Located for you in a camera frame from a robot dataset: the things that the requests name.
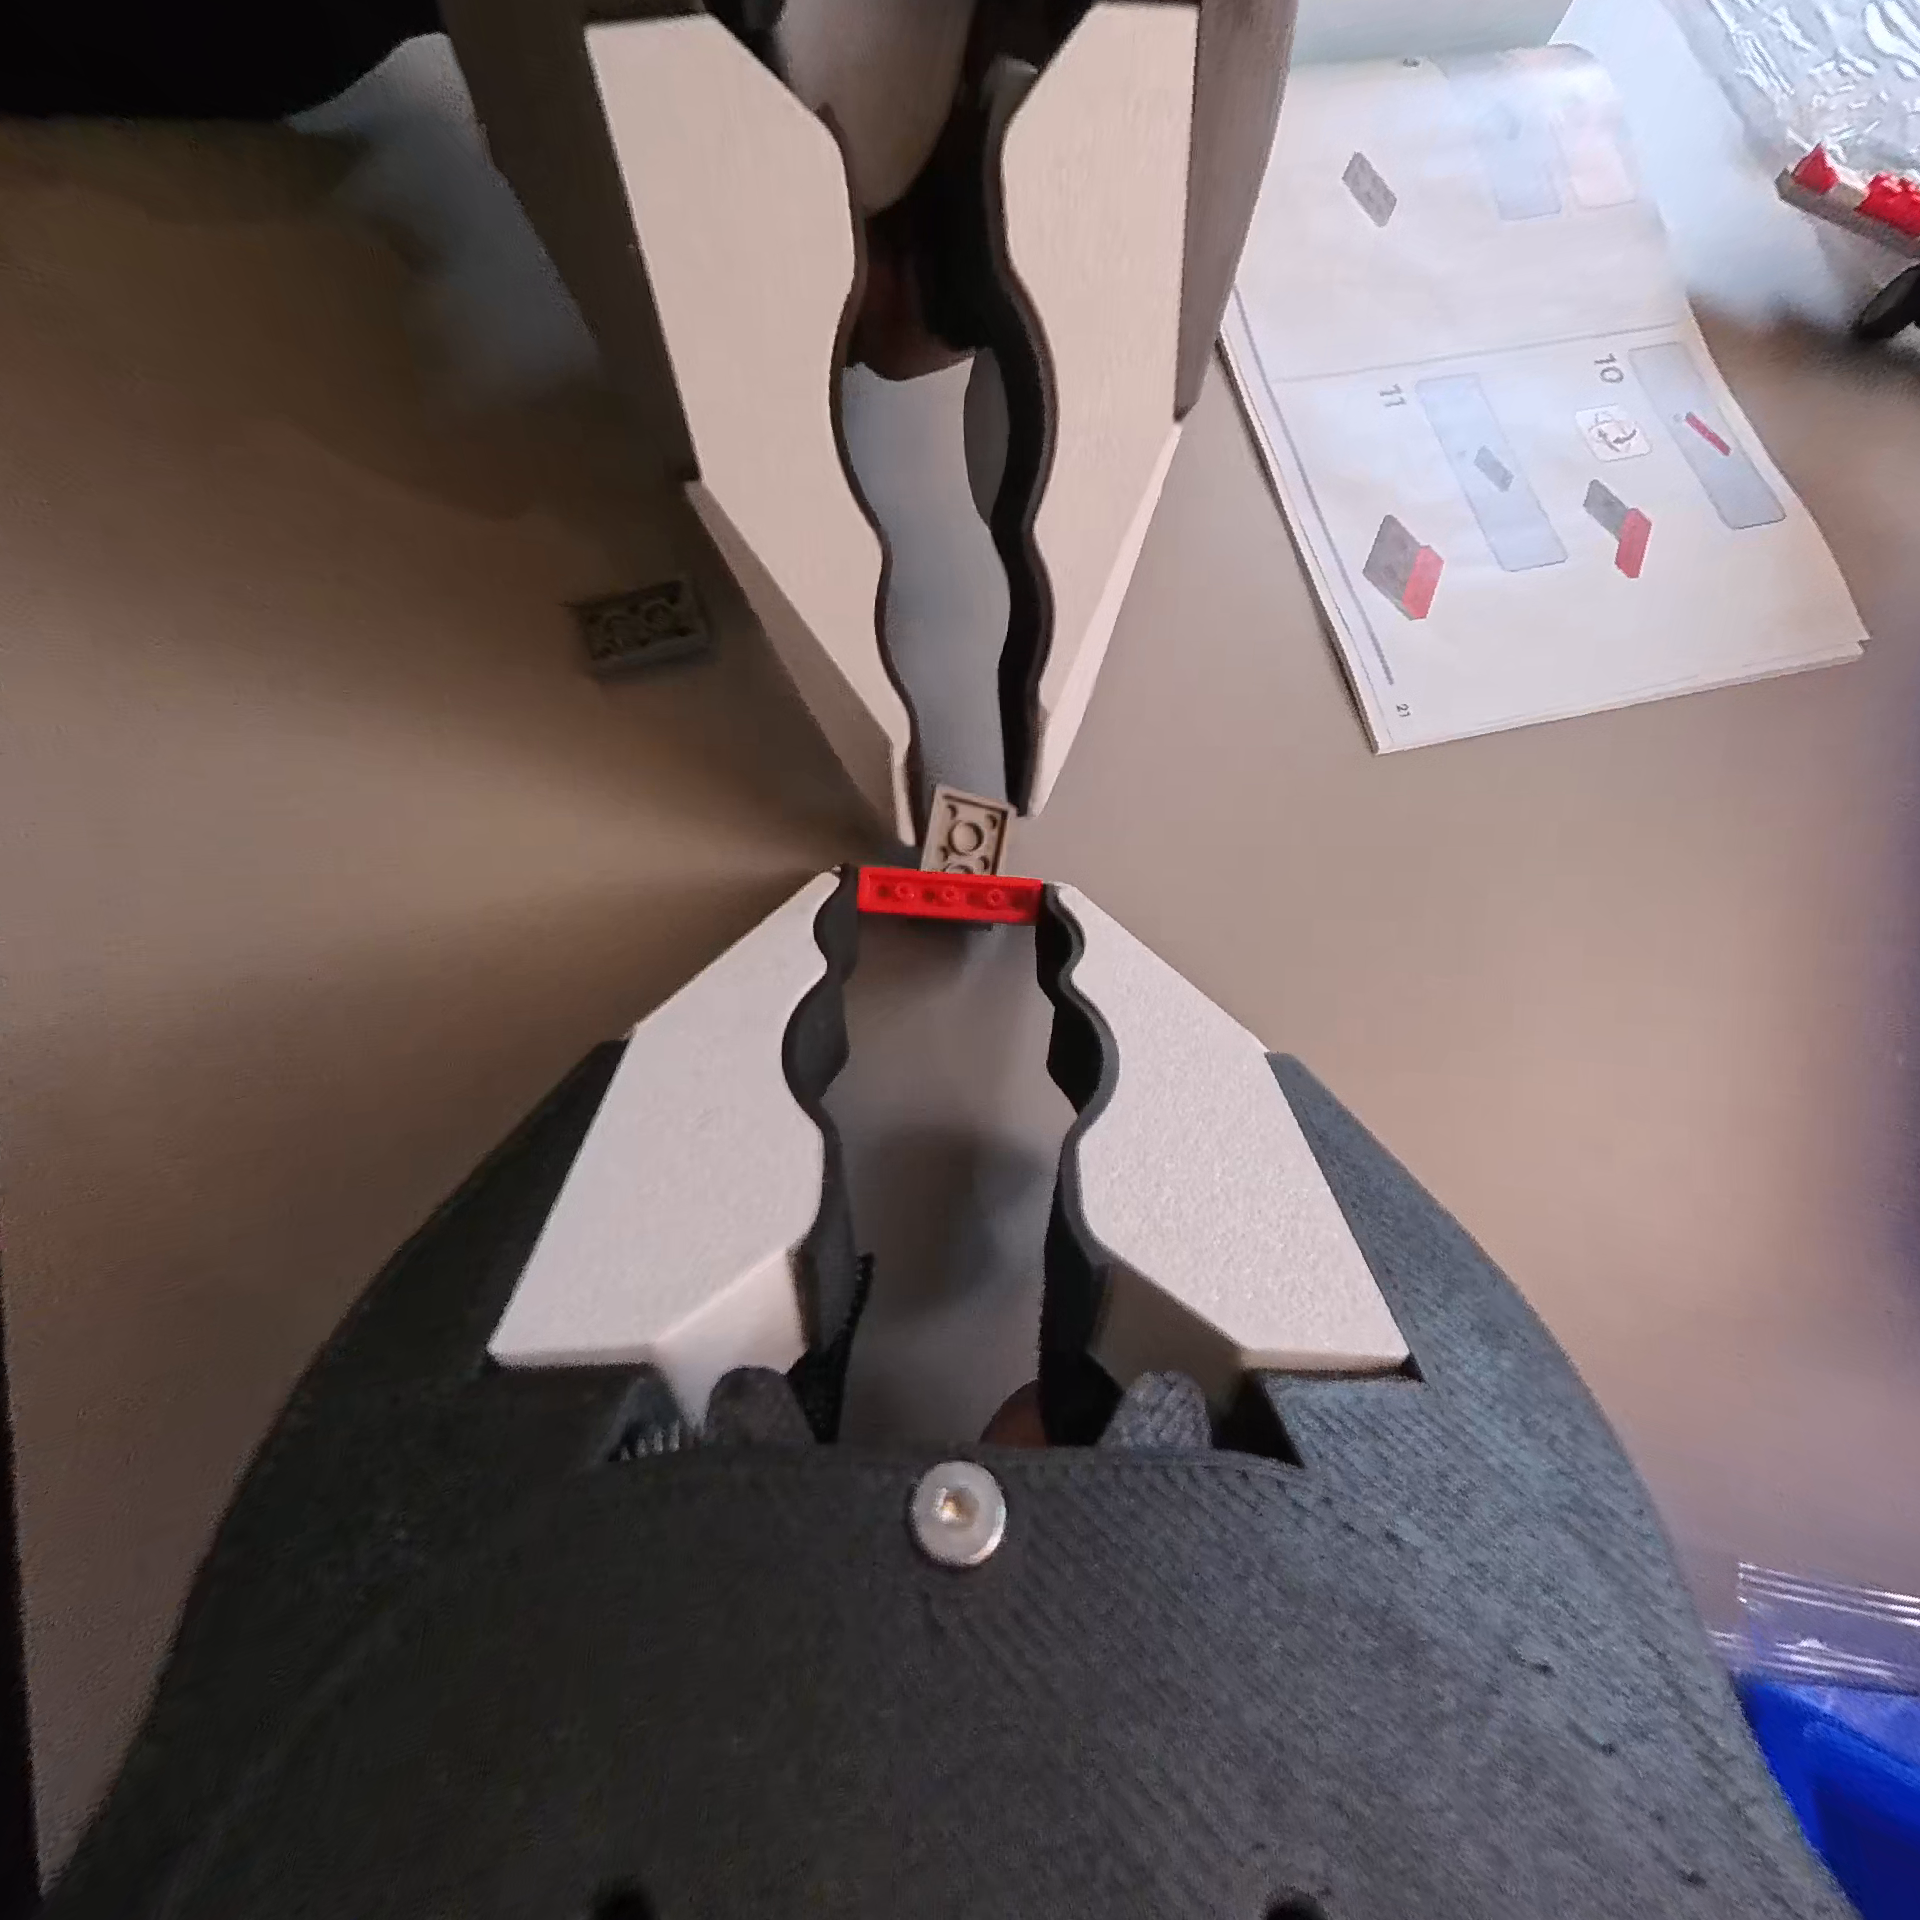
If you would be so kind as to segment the grey desk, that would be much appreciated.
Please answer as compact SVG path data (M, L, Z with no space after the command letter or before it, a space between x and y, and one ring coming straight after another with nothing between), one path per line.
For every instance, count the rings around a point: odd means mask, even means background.
M1024 865L1488 1245L1710 1621L1916 1593L1916 361L1662 6L1576 6L1863 663L1372 757L1213 374ZM387 1257L866 811L689 574L439 41L265 125L4 119L4 1301L39 1870Z

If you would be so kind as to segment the red white toy airplane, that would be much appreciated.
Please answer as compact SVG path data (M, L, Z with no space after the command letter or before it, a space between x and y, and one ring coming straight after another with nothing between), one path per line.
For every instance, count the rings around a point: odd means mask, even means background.
M1858 343L1894 343L1916 326L1916 171L1855 171L1815 146L1776 177L1776 195L1906 260L1858 308L1850 322Z

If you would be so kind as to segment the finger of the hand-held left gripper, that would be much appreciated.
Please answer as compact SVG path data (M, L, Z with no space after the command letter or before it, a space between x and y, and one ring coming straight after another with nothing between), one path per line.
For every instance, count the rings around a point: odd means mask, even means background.
M830 121L706 6L444 6L493 161L880 826L917 835L888 543L843 434L866 254Z
M1040 814L1088 721L1224 322L1297 6L1019 6L982 72L1005 463L1005 791Z

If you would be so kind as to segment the blue plastic bin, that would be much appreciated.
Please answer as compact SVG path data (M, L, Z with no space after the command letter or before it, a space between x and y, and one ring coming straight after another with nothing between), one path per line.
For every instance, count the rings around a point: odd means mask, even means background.
M1916 1915L1916 1695L1738 1676L1740 1710L1858 1915Z

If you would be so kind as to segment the person's left forearm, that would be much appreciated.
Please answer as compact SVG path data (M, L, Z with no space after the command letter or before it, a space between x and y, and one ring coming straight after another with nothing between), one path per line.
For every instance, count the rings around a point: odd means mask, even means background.
M4 115L284 121L431 33L439 6L4 6Z

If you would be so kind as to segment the toy instruction booklet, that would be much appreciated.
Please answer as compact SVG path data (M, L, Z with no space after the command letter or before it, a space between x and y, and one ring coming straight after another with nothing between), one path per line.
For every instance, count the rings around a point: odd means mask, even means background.
M1293 72L1224 350L1376 751L1867 651L1576 47Z

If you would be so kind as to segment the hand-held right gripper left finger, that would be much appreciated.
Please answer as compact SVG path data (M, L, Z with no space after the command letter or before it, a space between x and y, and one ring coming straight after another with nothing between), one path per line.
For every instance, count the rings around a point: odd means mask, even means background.
M854 872L830 870L632 1030L493 1365L648 1365L706 1415L734 1367L843 1353L862 1268L827 1096L854 964Z

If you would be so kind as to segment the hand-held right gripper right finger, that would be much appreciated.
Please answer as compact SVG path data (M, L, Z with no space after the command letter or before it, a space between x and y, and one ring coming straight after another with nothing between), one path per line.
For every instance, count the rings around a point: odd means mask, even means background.
M1402 1373L1405 1335L1266 1046L1070 886L1043 888L1040 985L1070 1108L1048 1388Z

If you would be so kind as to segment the red toy brick plate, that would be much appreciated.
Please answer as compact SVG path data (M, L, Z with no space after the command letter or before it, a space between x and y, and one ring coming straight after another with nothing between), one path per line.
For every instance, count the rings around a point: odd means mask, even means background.
M952 925L952 926L1032 926L1040 925L1048 886L996 872L931 872L862 865L856 912L880 921Z

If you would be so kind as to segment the clear zip bag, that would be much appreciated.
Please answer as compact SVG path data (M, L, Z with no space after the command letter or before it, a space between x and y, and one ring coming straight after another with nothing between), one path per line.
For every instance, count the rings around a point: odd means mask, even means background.
M1916 1699L1916 1586L1702 1562L1681 1591L1740 1702L1755 1689Z

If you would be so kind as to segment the clear plastic bag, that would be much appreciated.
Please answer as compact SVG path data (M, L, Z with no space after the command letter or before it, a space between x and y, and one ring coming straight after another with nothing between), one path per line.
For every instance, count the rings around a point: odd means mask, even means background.
M1821 146L1916 177L1916 6L1574 6L1555 34L1616 82L1693 300L1845 333L1906 260L1781 198Z

